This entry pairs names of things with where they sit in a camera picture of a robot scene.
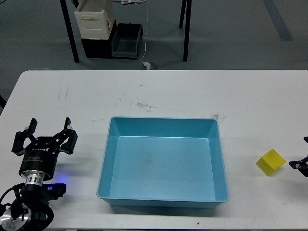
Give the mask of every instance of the white cable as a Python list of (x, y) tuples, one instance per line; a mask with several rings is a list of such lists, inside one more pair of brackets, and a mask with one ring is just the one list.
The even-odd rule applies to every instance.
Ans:
[(127, 4), (140, 4), (145, 1), (147, 0), (113, 0), (112, 2), (120, 2), (123, 5), (127, 5)]
[(140, 59), (140, 61), (145, 64), (145, 62), (142, 61), (142, 59), (144, 58), (145, 56), (145, 53), (146, 53), (146, 38), (147, 38), (147, 35), (148, 35), (148, 22), (149, 22), (149, 1), (148, 0), (148, 9), (147, 9), (147, 15), (146, 15), (146, 28), (145, 28), (145, 45), (144, 45), (144, 54), (143, 54), (143, 57)]

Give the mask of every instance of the clear plastic bin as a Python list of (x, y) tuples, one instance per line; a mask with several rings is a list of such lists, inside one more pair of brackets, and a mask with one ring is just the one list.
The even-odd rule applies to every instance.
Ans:
[(137, 59), (142, 35), (142, 25), (120, 23), (112, 40), (112, 56)]

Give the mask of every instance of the scuff mark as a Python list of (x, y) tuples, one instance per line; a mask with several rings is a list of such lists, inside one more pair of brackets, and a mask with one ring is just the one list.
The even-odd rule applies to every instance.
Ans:
[(152, 108), (153, 106), (150, 106), (150, 105), (148, 105), (148, 104), (143, 104), (143, 103), (137, 103), (137, 106), (139, 107), (139, 108), (145, 108), (145, 107), (149, 107), (149, 108)]
[(227, 118), (227, 115), (225, 114), (220, 115), (219, 113), (215, 113), (215, 114), (212, 113), (211, 118), (216, 119), (218, 122), (222, 123), (225, 120), (225, 118)]
[(61, 80), (61, 85), (60, 85), (59, 94), (58, 94), (58, 100), (61, 99), (61, 89), (62, 89), (62, 85), (63, 85), (63, 78), (62, 78), (62, 80)]
[(150, 106), (150, 105), (145, 104), (145, 103), (146, 103), (146, 102), (143, 102), (143, 103), (138, 102), (138, 103), (137, 103), (137, 106), (138, 106), (139, 108), (144, 108), (145, 110), (147, 110), (146, 108), (157, 108), (157, 109), (163, 109), (163, 110), (183, 111), (183, 110), (181, 110), (181, 109), (154, 107), (154, 106)]
[(64, 100), (67, 100), (67, 95), (68, 95), (68, 86), (69, 86), (69, 83), (67, 84), (67, 86), (66, 86), (66, 92), (65, 92), (65, 98), (64, 98)]

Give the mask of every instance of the power cord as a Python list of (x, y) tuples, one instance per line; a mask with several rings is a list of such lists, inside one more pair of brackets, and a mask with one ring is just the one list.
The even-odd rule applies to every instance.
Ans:
[(145, 28), (144, 54), (143, 54), (142, 58), (140, 59), (140, 61), (143, 63), (143, 65), (146, 67), (147, 70), (151, 69), (151, 64), (148, 63), (148, 62), (144, 62), (142, 60), (143, 60), (145, 53), (146, 53), (146, 40), (147, 40), (147, 35), (148, 35), (148, 22), (149, 22), (149, 2), (150, 2), (150, 0), (148, 0), (148, 9), (147, 9), (147, 13), (146, 13), (147, 15), (146, 15), (146, 28)]
[(123, 5), (127, 5), (127, 4), (140, 4), (145, 1), (147, 0), (113, 0), (112, 2), (120, 2)]

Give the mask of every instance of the floor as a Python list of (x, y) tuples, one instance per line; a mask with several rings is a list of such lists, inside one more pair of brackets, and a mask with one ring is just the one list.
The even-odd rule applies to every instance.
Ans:
[[(26, 70), (144, 69), (139, 59), (87, 58), (75, 7), (70, 0), (66, 3), (79, 63), (74, 62), (58, 0), (0, 4), (0, 94), (5, 100)], [(193, 0), (187, 62), (182, 61), (184, 29), (178, 27), (180, 0), (113, 4), (118, 23), (143, 25), (143, 60), (159, 70), (308, 69), (307, 0)]]

